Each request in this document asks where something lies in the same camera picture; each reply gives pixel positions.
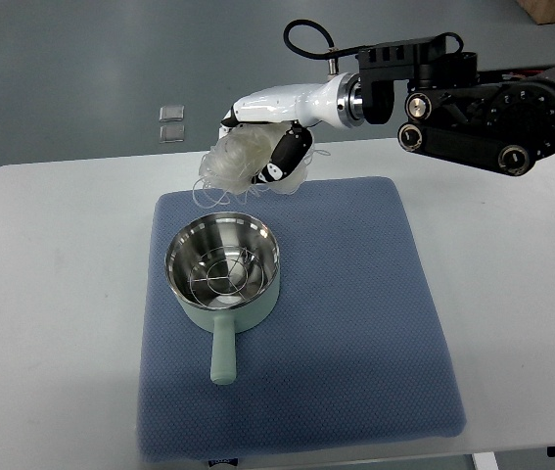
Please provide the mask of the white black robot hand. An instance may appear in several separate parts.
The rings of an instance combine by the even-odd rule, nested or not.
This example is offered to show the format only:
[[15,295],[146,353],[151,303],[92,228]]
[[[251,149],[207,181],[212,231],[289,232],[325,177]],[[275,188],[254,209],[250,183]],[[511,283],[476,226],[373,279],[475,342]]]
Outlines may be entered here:
[[351,129],[363,121],[359,76],[346,72],[324,83],[276,86],[238,99],[221,121],[218,140],[248,123],[291,122],[310,131],[319,123]]

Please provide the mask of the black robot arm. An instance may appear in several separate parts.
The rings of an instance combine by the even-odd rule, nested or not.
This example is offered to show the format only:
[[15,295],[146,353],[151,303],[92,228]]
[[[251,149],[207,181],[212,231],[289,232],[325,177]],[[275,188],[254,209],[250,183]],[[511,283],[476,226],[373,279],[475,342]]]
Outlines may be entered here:
[[509,176],[555,154],[555,64],[480,71],[476,53],[453,32],[338,49],[322,25],[294,20],[283,39],[331,71],[339,58],[356,58],[359,72],[337,102],[339,115],[355,123],[387,123],[394,85],[405,82],[407,121],[397,141],[407,152]]

